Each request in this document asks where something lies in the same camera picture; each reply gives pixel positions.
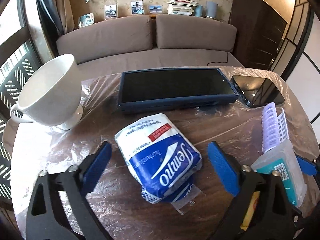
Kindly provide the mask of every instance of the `brown sofa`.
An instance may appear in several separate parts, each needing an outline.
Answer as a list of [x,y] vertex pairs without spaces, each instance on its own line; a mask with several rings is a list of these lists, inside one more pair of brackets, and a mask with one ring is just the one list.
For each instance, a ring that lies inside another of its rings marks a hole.
[[82,80],[123,71],[171,66],[239,66],[231,54],[232,25],[162,14],[99,22],[61,36],[60,55],[75,56]]

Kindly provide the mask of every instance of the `plastic sheet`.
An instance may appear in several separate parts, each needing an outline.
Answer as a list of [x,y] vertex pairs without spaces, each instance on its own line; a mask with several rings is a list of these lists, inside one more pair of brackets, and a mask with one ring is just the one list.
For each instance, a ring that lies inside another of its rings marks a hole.
[[[234,74],[271,79],[285,98],[283,108],[295,153],[309,160],[319,156],[316,136],[307,115],[276,73],[237,67],[220,69],[229,79]],[[59,136],[53,132],[53,136],[38,124],[19,126],[12,156],[11,187],[15,215],[23,236],[26,212],[39,171],[65,171],[94,153],[103,140],[112,144],[113,156],[95,190],[86,198],[114,239],[206,239],[218,226],[232,200],[209,162],[208,143],[217,141],[241,164],[252,165],[261,155],[263,107],[250,109],[236,101],[226,106],[164,111],[203,157],[203,166],[194,174],[194,183],[205,197],[183,216],[169,203],[152,205],[146,202],[141,197],[139,183],[125,165],[114,135],[141,117],[158,112],[124,115],[116,106],[120,76],[114,74],[84,83],[87,87],[83,98],[84,117],[68,132]],[[300,209],[307,216],[319,200],[319,189],[313,177],[304,175],[304,180],[308,190]],[[66,195],[61,193],[61,197],[72,228],[80,232]]]

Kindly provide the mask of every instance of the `tempo tissue package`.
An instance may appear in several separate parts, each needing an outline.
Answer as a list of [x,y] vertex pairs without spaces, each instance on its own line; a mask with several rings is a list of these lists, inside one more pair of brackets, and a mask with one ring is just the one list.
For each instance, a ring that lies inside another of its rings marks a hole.
[[141,118],[119,131],[115,140],[130,173],[142,185],[142,197],[150,203],[172,199],[168,196],[202,165],[198,150],[165,114]]

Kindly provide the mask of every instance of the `black smartphone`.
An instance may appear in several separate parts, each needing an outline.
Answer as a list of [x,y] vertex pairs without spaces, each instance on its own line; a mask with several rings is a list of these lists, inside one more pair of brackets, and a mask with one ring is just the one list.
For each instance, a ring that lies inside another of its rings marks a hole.
[[217,68],[162,68],[123,72],[118,105],[141,112],[234,103],[238,93]]
[[284,103],[284,97],[268,78],[233,75],[231,83],[235,86],[241,100],[248,107],[266,106],[271,102],[276,105]]

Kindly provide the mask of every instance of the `dark wooden wardrobe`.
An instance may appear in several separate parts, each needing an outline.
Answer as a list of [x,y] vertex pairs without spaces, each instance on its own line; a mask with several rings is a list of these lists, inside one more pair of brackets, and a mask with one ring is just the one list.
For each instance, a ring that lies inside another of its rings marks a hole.
[[229,24],[237,28],[233,55],[245,67],[269,69],[287,22],[264,0],[233,0]]

